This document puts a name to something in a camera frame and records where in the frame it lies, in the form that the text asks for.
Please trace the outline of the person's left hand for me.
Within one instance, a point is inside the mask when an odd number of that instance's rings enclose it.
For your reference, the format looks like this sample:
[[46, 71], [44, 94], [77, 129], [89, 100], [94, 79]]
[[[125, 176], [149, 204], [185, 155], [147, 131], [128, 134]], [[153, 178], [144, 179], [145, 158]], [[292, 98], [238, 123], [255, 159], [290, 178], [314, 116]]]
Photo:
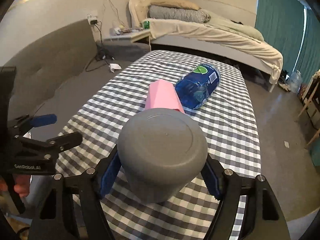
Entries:
[[29, 195], [31, 175], [14, 174], [15, 180], [14, 190], [21, 198]]

